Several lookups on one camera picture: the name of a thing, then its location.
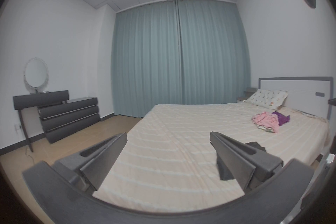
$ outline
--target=bedside table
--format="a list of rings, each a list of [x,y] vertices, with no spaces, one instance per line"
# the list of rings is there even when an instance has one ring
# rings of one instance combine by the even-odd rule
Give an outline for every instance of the bedside table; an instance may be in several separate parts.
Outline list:
[[[237,97],[237,103],[241,103],[242,101],[245,101],[245,100],[247,100],[248,99],[248,97]]]

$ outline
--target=pink cloth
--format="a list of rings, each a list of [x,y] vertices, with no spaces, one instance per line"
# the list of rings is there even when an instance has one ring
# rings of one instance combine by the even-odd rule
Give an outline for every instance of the pink cloth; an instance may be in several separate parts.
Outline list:
[[[254,115],[252,121],[258,126],[272,128],[275,133],[279,131],[278,116],[270,112],[262,112],[261,114]]]

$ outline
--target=curtain fold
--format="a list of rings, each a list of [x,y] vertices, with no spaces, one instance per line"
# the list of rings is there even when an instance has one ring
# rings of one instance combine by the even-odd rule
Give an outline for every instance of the curtain fold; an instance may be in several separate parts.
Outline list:
[[[115,115],[144,117],[156,104],[180,104],[176,2],[118,13],[112,53]]]
[[[182,102],[236,102],[250,86],[246,35],[237,6],[177,0],[181,34]]]
[[[236,102],[250,86],[237,7],[211,0],[118,13],[111,68],[115,115],[144,117],[156,104]]]

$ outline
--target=bed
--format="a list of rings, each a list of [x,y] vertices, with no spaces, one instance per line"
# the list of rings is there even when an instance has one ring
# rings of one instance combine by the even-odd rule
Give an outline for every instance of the bed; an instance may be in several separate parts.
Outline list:
[[[328,141],[326,100],[332,97],[332,84],[330,78],[260,79],[259,88],[289,92],[279,112],[291,121],[277,134],[263,132],[251,121],[253,115],[273,110],[246,102],[156,105],[127,134],[126,146],[93,196],[147,212],[194,211],[243,196],[236,180],[219,179],[211,131],[243,143],[256,141],[284,164],[296,158],[310,165]]]

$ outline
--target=white patterned pillow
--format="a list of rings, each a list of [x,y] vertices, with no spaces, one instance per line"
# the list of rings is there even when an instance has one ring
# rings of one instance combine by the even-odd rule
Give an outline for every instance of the white patterned pillow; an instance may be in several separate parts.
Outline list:
[[[269,90],[257,90],[246,102],[250,104],[259,105],[267,109],[278,110],[278,107],[282,105],[288,93],[285,91],[269,91]]]

